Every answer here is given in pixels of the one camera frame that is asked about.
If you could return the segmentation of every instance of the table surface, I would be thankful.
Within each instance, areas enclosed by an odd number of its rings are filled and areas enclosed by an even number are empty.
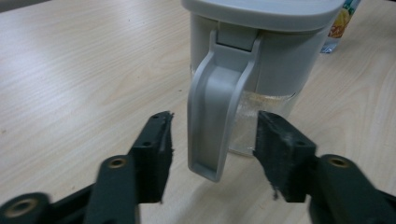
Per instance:
[[[318,155],[356,162],[396,194],[396,3],[363,1],[337,50],[321,54],[289,120]],[[0,14],[0,203],[55,202],[125,154],[150,115],[175,113],[163,204],[143,223],[309,223],[273,201],[259,163],[229,154],[218,184],[187,166],[189,12],[178,0],[54,0]]]

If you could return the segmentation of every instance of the pitcher lid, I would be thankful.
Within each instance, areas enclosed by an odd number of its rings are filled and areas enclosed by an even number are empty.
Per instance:
[[[194,14],[279,32],[315,31],[330,25],[345,0],[181,0]]]

